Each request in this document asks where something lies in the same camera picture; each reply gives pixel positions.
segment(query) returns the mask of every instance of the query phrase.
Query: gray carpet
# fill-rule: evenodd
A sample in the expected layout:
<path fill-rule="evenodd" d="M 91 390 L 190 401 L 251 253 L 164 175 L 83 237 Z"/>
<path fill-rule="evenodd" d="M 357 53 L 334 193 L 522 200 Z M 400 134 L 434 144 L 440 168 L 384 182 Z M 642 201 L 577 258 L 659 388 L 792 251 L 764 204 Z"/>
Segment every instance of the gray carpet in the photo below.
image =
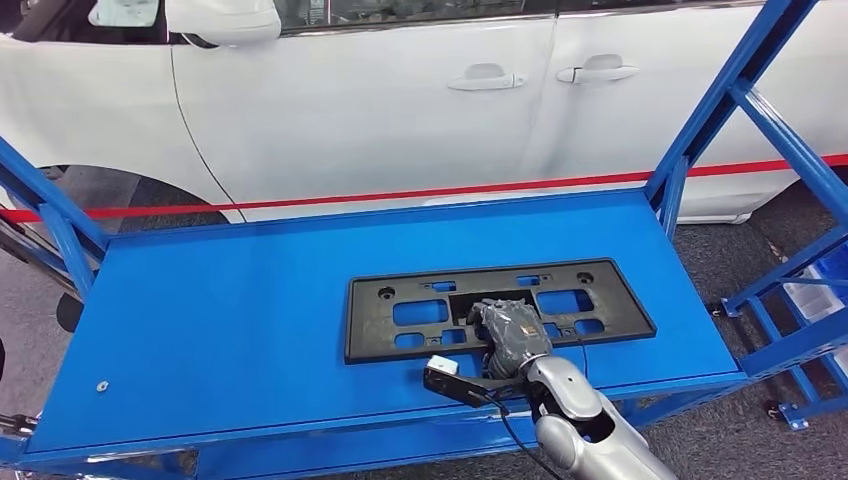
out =
<path fill-rule="evenodd" d="M 161 185 L 140 183 L 133 205 L 191 203 Z M 217 216 L 145 218 L 121 230 L 218 223 Z M 803 187 L 795 186 L 743 225 L 682 226 L 675 245 L 705 302 L 728 296 L 776 265 L 769 245 L 791 253 L 832 225 Z M 37 413 L 66 346 L 52 318 L 58 290 L 0 255 L 0 335 L 7 342 L 8 378 L 0 386 L 3 410 Z M 785 312 L 773 312 L 786 323 Z M 716 318 L 736 354 L 763 344 L 758 328 L 742 319 Z M 816 365 L 806 367 L 823 391 L 832 382 Z M 848 478 L 845 433 L 848 413 L 815 418 L 811 428 L 790 432 L 769 419 L 766 400 L 799 400 L 783 376 L 746 388 L 645 431 L 654 451 L 682 479 Z M 521 453 L 482 456 L 326 477 L 332 479 L 535 479 L 545 473 Z"/>

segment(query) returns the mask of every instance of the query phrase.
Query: black cable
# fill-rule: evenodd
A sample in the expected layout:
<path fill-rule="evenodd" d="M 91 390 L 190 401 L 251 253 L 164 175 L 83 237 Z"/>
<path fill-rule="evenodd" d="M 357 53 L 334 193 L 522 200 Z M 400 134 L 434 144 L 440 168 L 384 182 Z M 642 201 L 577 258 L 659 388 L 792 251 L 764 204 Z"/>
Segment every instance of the black cable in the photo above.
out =
<path fill-rule="evenodd" d="M 586 345 L 583 344 L 583 339 L 579 336 L 577 337 L 577 341 L 580 342 L 580 347 L 583 349 L 583 376 L 586 377 L 586 381 L 589 381 L 589 359 L 586 357 Z"/>
<path fill-rule="evenodd" d="M 560 474 L 558 474 L 553 468 L 549 467 L 548 464 L 546 464 L 535 453 L 531 452 L 530 449 L 527 448 L 524 443 L 518 438 L 518 435 L 515 434 L 515 431 L 512 430 L 512 427 L 509 425 L 509 422 L 506 419 L 506 417 L 509 415 L 509 409 L 506 408 L 506 405 L 488 395 L 486 396 L 486 399 L 495 404 L 495 406 L 498 407 L 498 410 L 500 410 L 501 420 L 504 422 L 504 427 L 506 427 L 506 431 L 509 432 L 509 436 L 512 437 L 513 441 L 515 441 L 515 444 L 518 445 L 518 447 L 521 448 L 521 450 L 526 453 L 530 458 L 532 458 L 534 462 L 539 464 L 540 467 L 544 468 L 546 472 L 548 472 L 552 477 L 554 477 L 554 479 L 565 480 L 562 476 L 560 476 Z"/>

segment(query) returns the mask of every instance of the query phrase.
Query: car window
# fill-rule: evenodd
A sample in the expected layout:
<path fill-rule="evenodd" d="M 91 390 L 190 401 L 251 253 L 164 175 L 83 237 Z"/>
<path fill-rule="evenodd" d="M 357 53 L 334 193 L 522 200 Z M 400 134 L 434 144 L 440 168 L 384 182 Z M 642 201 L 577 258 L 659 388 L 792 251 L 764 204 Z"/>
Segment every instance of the car window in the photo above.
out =
<path fill-rule="evenodd" d="M 162 1 L 25 0 L 11 36 L 25 42 L 164 44 Z"/>
<path fill-rule="evenodd" d="M 560 11 L 574 10 L 621 10 L 637 7 L 679 5 L 707 0 L 562 0 Z"/>
<path fill-rule="evenodd" d="M 0 34 L 10 34 L 24 19 L 33 0 L 0 0 Z"/>
<path fill-rule="evenodd" d="M 98 27 L 150 27 L 158 10 L 158 0 L 97 0 L 88 21 Z"/>
<path fill-rule="evenodd" d="M 286 29 L 553 13 L 556 0 L 274 0 Z"/>

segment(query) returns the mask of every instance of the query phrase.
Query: white car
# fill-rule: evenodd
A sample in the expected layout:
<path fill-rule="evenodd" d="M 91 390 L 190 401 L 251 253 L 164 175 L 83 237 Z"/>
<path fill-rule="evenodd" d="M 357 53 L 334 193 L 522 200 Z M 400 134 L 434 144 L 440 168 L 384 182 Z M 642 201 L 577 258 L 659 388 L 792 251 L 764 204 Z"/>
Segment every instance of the white car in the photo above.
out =
<path fill-rule="evenodd" d="M 263 2 L 24 0 L 0 35 L 0 135 L 38 167 L 131 172 L 213 204 L 446 188 L 231 221 L 633 186 L 761 7 L 276 3 L 272 38 L 216 46 L 234 5 Z M 848 162 L 846 20 L 848 0 L 820 1 L 759 82 L 832 164 Z M 796 179 L 762 162 L 778 158 L 737 112 L 688 180 L 682 219 L 745 220 Z M 544 179 L 565 180 L 451 190 Z"/>

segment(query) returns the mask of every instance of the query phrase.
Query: white container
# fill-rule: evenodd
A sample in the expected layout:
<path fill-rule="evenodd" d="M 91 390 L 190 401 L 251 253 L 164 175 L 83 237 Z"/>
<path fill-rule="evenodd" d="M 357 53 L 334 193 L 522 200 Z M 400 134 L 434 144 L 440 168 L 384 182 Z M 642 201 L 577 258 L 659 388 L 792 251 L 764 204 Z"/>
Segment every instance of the white container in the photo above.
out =
<path fill-rule="evenodd" d="M 822 278 L 819 270 L 810 265 L 804 270 L 802 278 Z M 817 322 L 833 312 L 845 308 L 845 303 L 833 293 L 833 289 L 827 285 L 806 285 L 801 283 L 786 283 L 783 285 L 789 298 L 801 311 L 801 314 L 810 322 Z M 848 346 L 837 348 L 833 351 L 833 359 L 848 375 Z"/>

